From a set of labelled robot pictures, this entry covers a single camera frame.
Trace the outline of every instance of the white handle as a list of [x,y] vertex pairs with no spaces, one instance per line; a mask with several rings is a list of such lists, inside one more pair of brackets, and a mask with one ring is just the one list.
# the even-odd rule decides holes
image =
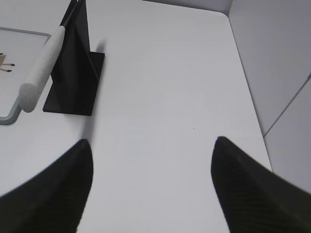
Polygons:
[[40,57],[20,86],[19,105],[25,112],[30,113],[35,109],[62,49],[64,37],[65,28],[60,26],[44,45]]

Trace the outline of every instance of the white table surface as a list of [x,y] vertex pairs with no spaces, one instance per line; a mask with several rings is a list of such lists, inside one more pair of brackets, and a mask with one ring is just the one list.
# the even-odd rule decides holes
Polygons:
[[[3,27],[53,33],[69,1],[0,0]],[[94,181],[79,233],[228,232],[210,176],[225,135],[270,169],[229,20],[141,0],[88,0],[105,68],[92,117],[36,110],[0,126],[0,195],[82,137]]]

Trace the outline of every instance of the drawing on whiteboard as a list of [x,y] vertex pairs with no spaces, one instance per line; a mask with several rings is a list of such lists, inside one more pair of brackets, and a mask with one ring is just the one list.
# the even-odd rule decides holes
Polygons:
[[[4,60],[5,60],[5,57],[6,57],[6,55],[4,55],[3,53],[0,53],[0,67],[1,67],[1,66],[12,66],[12,67],[14,67],[15,64],[12,64],[12,63],[3,63]],[[0,70],[5,71],[5,72],[11,72],[10,69],[2,69],[2,68],[0,68]]]

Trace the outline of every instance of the gray edge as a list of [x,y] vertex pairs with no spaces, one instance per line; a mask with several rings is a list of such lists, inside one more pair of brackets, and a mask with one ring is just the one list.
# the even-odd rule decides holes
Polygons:
[[[45,41],[45,43],[51,37],[51,35],[48,33],[39,33],[39,32],[27,31],[27,30],[13,29],[13,28],[0,27],[0,30],[46,36],[47,40]],[[17,97],[12,108],[11,108],[11,110],[10,110],[10,112],[9,112],[9,114],[7,116],[0,116],[0,125],[11,125],[11,124],[13,124],[14,122],[17,121],[17,118],[18,118],[20,112],[21,112],[21,108],[19,105],[19,98]]]

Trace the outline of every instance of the white panel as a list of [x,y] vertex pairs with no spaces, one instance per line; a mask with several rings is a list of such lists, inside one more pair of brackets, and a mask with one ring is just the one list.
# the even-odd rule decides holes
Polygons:
[[266,136],[274,172],[311,193],[311,82]]
[[[51,32],[66,8],[17,2],[1,1],[4,26]],[[210,175],[216,137],[270,167],[228,18],[141,0],[89,0],[87,10],[91,47],[106,53],[94,115],[42,112],[49,83],[33,113],[0,127],[0,195],[85,130],[94,181],[78,232],[227,233]]]
[[311,71],[310,0],[234,0],[233,33],[263,133]]
[[186,6],[210,11],[222,12],[228,15],[232,0],[147,0],[165,4]]

